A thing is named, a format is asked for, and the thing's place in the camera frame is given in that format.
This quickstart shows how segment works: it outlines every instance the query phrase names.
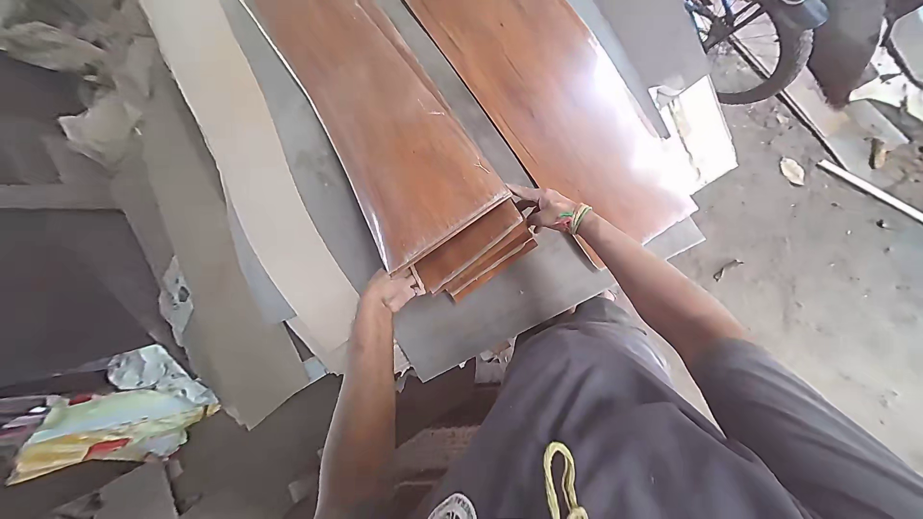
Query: bracelet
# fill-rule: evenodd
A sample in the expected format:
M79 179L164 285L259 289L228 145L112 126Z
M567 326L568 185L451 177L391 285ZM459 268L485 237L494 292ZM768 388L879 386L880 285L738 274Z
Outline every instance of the bracelet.
M580 204L580 206L577 207L577 210L574 211L574 217L573 220L570 221L570 229L568 229L568 232L572 235L576 235L577 228L580 227L580 223L583 221L583 217L592 210L592 207L584 203Z

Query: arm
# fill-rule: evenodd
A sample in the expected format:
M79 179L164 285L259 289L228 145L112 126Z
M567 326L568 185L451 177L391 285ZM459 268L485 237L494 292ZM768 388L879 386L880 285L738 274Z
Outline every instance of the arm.
M560 214L578 205L553 189L509 188L524 200L521 209L537 209L528 217L536 227L562 229ZM577 234L603 259L641 318L687 366L718 339L744 337L744 328L717 299L595 212L583 217Z
M378 271L359 301L340 398L320 460L315 517L371 516L390 488L394 452L393 316L414 278Z

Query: brown laminate board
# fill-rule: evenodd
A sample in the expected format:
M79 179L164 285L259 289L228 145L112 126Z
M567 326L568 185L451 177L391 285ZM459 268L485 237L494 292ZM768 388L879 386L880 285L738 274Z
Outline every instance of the brown laminate board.
M476 262L520 223L522 215L512 199L504 200L415 263L423 287L430 294L435 294L446 282Z
M532 232L529 231L528 225L526 225L525 222L520 223L512 232L478 258L477 261L473 262L450 281L445 283L443 288L450 294L452 292L458 292L466 284L470 283L472 279L490 270L491 265L495 264L498 258L509 254L511 250L521 246L530 237L532 237Z
M506 258L501 259L496 265L494 265L489 271L481 274L476 279L465 285L461 290L452 294L452 301L458 303L464 299L471 292L477 290L482 285L486 284L488 281L494 278L497 274L502 272L504 269L509 267L514 261L518 260L522 256L525 256L527 252L537 247L535 243L535 238L530 237L528 241L522 244L519 247L516 247L515 250L509 253Z
M349 176L388 272L422 258L509 192L399 52L387 17L353 0L257 0Z
M566 0L407 4L538 186L592 205L642 243L695 211L669 186L660 139Z

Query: gray t-shirt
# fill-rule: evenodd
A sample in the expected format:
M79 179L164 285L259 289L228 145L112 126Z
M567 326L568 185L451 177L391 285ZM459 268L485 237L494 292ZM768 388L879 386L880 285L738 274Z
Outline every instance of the gray t-shirt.
M518 345L493 409L425 501L430 517L549 517L543 454L560 441L592 519L923 518L923 478L759 347L725 340L690 367L724 433L644 348L643 332L606 320Z

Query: person's right hand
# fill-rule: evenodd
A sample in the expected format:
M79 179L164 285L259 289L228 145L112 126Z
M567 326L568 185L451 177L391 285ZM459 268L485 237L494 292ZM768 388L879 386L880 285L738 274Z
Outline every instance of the person's right hand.
M526 223L535 226L537 232L542 227L554 229L562 233L567 233L570 226L570 218L566 214L573 214L580 205L573 200L558 193L554 189L525 186L515 186L507 184L507 187L514 195L522 200L516 202L516 209L520 212L530 207L534 207L532 213L526 218Z

